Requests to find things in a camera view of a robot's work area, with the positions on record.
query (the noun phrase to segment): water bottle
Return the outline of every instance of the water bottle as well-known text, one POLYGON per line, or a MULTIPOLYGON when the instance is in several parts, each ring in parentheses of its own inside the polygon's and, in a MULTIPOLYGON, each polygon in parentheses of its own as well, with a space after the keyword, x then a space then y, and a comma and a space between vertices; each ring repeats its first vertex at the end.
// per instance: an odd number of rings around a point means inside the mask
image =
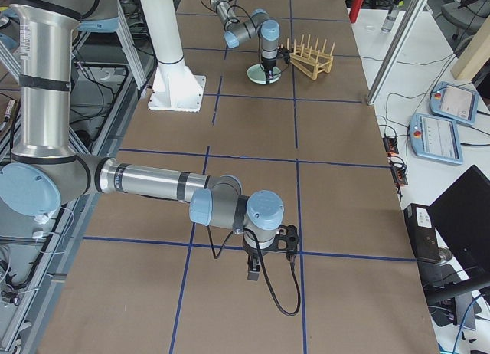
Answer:
POLYGON ((384 19, 383 27, 381 27, 382 32, 390 32, 395 24, 398 13, 400 13, 400 8, 403 7, 403 0, 393 0, 393 3, 388 10, 388 14, 384 19))

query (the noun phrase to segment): computer monitor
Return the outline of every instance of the computer monitor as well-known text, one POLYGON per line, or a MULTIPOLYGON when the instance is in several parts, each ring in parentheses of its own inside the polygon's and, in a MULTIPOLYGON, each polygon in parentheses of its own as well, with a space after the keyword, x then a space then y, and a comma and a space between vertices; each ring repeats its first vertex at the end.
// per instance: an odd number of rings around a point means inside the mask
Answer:
POLYGON ((490 180, 473 165, 427 211, 470 280, 478 283, 463 282, 466 292, 477 287, 490 303, 490 180))

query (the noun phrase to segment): blue cable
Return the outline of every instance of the blue cable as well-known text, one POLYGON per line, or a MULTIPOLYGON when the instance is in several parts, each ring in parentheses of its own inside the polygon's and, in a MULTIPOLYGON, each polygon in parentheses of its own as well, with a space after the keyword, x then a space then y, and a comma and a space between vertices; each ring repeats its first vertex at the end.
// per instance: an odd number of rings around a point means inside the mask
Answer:
POLYGON ((461 325, 459 325, 458 335, 456 335, 456 340, 454 341, 454 346, 452 347, 452 353, 456 354, 456 347, 458 346, 459 335, 461 335, 462 327, 465 325, 466 317, 468 316, 468 312, 472 306, 475 305, 476 301, 482 297, 483 294, 479 294, 477 297, 474 297, 472 302, 466 308, 465 314, 462 317, 461 325))

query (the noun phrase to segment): office chair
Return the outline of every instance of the office chair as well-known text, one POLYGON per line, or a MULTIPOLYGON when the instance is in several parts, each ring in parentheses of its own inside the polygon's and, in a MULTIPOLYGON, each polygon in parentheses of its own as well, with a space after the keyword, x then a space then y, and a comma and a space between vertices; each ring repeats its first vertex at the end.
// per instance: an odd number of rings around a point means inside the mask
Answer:
POLYGON ((440 15, 450 24, 456 26, 456 33, 452 39, 457 40, 461 31, 467 34, 475 34, 480 29, 485 19, 490 15, 490 0, 477 0, 467 6, 462 6, 460 2, 447 3, 441 7, 441 12, 435 19, 440 15))

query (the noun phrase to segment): red bottle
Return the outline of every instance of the red bottle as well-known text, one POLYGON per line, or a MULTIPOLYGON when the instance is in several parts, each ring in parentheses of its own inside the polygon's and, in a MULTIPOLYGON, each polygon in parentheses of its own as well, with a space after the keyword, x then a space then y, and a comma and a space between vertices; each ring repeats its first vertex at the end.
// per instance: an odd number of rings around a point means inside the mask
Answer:
POLYGON ((351 6, 351 12, 349 13, 349 19, 351 23, 355 23, 358 19, 359 9, 361 9, 362 3, 364 0, 354 0, 351 6))

